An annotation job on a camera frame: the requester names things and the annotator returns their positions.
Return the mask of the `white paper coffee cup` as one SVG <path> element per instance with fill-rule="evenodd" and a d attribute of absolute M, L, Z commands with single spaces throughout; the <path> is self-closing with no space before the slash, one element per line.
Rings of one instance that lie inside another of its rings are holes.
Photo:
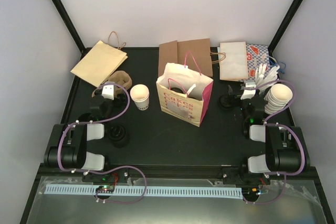
<path fill-rule="evenodd" d="M 144 111 L 149 108 L 149 89 L 143 84 L 137 84 L 130 90 L 130 96 L 136 107 Z"/>

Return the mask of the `cake print paper bag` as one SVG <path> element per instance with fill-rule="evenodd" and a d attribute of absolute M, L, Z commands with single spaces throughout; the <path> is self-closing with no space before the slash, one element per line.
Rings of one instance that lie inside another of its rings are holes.
<path fill-rule="evenodd" d="M 156 81 L 161 110 L 199 127 L 207 112 L 214 80 L 184 62 L 167 63 Z"/>

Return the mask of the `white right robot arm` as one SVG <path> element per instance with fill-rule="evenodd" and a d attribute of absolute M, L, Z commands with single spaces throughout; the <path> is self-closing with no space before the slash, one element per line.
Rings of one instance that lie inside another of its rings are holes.
<path fill-rule="evenodd" d="M 245 138 L 261 142 L 265 152 L 243 159 L 239 179 L 252 183 L 258 174 L 296 176 L 310 167 L 310 158 L 300 127 L 286 126 L 270 119 L 287 110 L 296 98 L 293 85 L 275 80 L 257 86 L 254 81 L 242 85 L 241 93 L 228 87 L 219 98 L 223 109 L 240 108 Z"/>

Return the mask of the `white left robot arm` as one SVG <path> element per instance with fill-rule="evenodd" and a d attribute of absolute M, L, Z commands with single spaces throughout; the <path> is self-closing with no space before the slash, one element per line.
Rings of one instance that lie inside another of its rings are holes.
<path fill-rule="evenodd" d="M 96 95 L 91 98 L 89 112 L 78 117 L 79 122 L 93 124 L 73 126 L 66 134 L 61 147 L 60 161 L 65 169 L 93 170 L 102 182 L 108 181 L 113 174 L 111 166 L 101 154 L 87 151 L 87 143 L 102 139 L 107 135 L 107 123 L 95 123 L 112 117 L 114 109 L 127 105 L 125 94 L 118 94 L 113 100 Z"/>

